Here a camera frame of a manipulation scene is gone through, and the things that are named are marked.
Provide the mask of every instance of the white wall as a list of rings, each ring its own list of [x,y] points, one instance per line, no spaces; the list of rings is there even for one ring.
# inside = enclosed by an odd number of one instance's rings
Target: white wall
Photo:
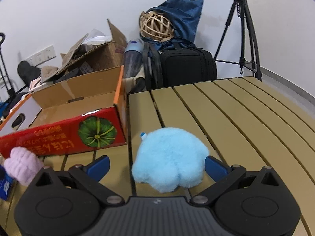
[[[261,66],[315,96],[315,0],[248,0]]]
[[[128,39],[138,36],[141,11],[165,0],[1,0],[0,31],[4,60],[18,87],[24,84],[16,68],[30,55],[54,45],[57,57],[46,64],[60,66],[59,53],[97,28],[109,34],[106,19]],[[195,43],[215,53],[233,0],[205,0]],[[313,0],[248,0],[257,32],[261,65],[315,96],[315,3]],[[240,21],[234,17],[219,59],[238,61]],[[239,67],[218,63],[218,77],[239,76]],[[0,91],[5,98],[5,91]]]
[[[60,66],[59,53],[68,49],[85,33],[97,28],[109,34],[106,19],[128,39],[138,37],[138,18],[142,11],[165,0],[1,0],[0,31],[6,34],[2,45],[4,60],[19,87],[23,83],[16,67],[37,51],[53,44],[57,57],[47,64]],[[215,53],[233,0],[205,0],[196,36],[196,45]],[[221,59],[239,57],[240,22],[231,25]],[[219,77],[239,75],[237,65],[220,65]]]

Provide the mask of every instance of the floor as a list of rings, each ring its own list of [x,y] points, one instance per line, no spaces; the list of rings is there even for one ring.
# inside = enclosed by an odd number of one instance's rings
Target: floor
[[[244,72],[244,76],[251,76],[251,72],[249,70],[246,70]],[[290,88],[286,87],[285,85],[281,84],[280,82],[274,80],[273,78],[267,75],[263,74],[262,81],[265,84],[277,90],[278,92],[282,93],[287,98],[289,98],[292,102],[297,104],[299,107],[301,107],[304,111],[306,111],[315,119],[315,106],[312,103],[308,102],[305,98],[301,97],[299,94],[297,94]]]

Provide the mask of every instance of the pumpkin print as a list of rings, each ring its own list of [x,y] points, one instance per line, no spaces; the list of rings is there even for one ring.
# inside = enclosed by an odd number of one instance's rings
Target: pumpkin print
[[[80,122],[78,135],[86,146],[101,148],[114,142],[117,130],[109,120],[89,116]]]

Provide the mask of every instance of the pink plush toy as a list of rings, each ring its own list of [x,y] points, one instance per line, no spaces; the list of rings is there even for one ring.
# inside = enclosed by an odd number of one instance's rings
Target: pink plush toy
[[[13,148],[10,158],[4,161],[4,168],[8,175],[24,186],[31,183],[43,166],[38,157],[24,147]]]

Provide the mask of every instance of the water bottle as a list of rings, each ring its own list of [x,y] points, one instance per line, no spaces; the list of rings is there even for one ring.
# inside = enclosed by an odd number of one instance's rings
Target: water bottle
[[[123,77],[130,78],[138,74],[142,64],[142,41],[131,40],[123,54]]]

